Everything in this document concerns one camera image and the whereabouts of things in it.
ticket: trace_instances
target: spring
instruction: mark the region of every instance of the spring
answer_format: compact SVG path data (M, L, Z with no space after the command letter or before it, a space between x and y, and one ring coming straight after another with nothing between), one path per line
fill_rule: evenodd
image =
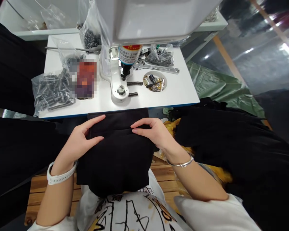
M133 92L128 94L129 97L138 96L138 92Z
M127 82L128 86L142 86L143 82Z

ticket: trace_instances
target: white machine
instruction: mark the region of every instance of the white machine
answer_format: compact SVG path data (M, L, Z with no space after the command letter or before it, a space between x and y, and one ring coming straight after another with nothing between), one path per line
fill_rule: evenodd
M134 44L165 44L186 38L221 0L95 0L101 26L101 76L110 83L112 100L129 94L122 79L119 48Z

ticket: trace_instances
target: blue edge strip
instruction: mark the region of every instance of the blue edge strip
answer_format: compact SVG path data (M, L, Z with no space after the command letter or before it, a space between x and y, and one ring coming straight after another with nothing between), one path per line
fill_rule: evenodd
M159 108L165 108L165 107L186 107L186 106L191 106L197 103L191 103L191 104L179 104L179 105L170 105L170 106L163 106L163 107L149 107L150 109L159 109ZM86 114L77 114L77 115L65 115L65 116L56 116L56 117L46 117L46 118L41 118L44 120L52 120L52 119L63 119L63 118L72 118L72 117L79 117L79 116L87 116Z

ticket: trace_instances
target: sticker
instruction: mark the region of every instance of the sticker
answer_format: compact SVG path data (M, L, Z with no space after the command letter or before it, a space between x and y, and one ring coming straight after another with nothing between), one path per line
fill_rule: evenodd
M123 64L133 65L139 57L142 45L119 47L119 59Z

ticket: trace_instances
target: green tarp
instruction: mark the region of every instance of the green tarp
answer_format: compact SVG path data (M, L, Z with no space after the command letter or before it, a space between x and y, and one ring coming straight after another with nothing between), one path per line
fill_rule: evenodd
M193 61L189 61L187 67L199 98L210 97L212 100L228 103L227 107L240 108L265 118L263 108L248 87L237 78L212 71ZM163 113L168 114L169 109L164 108Z

